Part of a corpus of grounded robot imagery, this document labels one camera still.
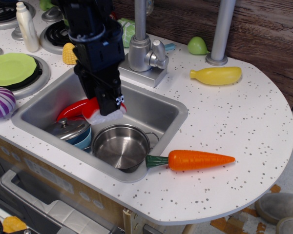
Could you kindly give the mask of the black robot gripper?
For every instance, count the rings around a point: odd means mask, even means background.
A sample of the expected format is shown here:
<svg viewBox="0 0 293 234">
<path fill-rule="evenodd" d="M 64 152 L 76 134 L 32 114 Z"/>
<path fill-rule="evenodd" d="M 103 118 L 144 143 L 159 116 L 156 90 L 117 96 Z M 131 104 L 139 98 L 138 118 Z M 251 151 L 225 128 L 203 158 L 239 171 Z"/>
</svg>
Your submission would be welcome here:
<svg viewBox="0 0 293 234">
<path fill-rule="evenodd" d="M 68 34 L 75 44 L 78 63 L 74 73 L 88 99 L 97 98 L 102 116 L 120 109 L 119 64 L 125 59 L 123 28 L 110 17 L 111 0 L 60 0 L 60 10 L 68 21 Z"/>
</svg>

